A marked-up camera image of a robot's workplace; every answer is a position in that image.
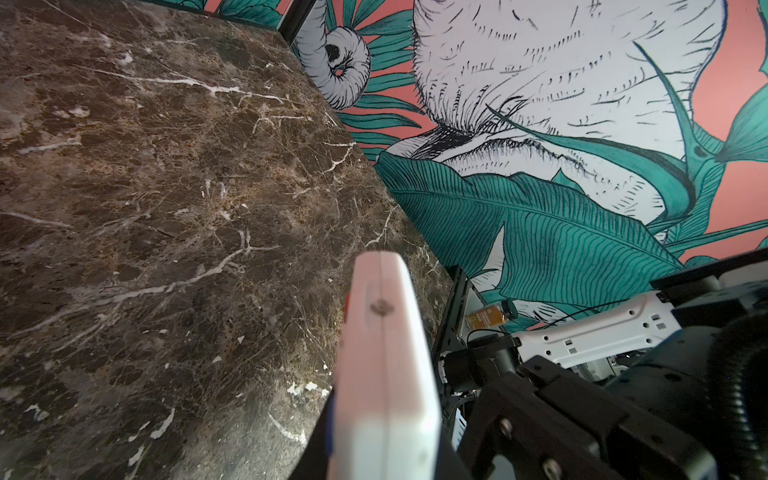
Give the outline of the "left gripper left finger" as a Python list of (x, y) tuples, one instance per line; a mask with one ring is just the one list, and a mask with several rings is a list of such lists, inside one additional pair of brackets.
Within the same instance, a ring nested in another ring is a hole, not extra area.
[(291, 472), (290, 480), (326, 480), (333, 452), (335, 392), (330, 391), (306, 448)]

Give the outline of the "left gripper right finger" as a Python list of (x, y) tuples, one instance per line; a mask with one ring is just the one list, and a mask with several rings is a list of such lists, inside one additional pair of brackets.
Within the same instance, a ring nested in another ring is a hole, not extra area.
[(470, 472), (463, 464), (451, 438), (442, 431), (439, 437), (439, 448), (435, 465), (435, 480), (472, 480)]

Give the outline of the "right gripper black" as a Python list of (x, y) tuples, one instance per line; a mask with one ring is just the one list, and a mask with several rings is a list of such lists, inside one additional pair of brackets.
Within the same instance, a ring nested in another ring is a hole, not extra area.
[(474, 479), (505, 458), (518, 479), (716, 479), (688, 433), (537, 356), (491, 381), (458, 446)]

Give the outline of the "white remote control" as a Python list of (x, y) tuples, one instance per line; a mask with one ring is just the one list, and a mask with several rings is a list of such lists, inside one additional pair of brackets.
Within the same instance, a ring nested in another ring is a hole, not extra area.
[(441, 411), (415, 290), (402, 257), (354, 263), (334, 369), (330, 479), (431, 479)]

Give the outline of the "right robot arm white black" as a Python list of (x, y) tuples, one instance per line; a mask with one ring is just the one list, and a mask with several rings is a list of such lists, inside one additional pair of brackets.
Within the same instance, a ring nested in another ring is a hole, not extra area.
[(767, 253), (517, 333), (460, 269), (432, 348), (439, 479), (763, 479)]

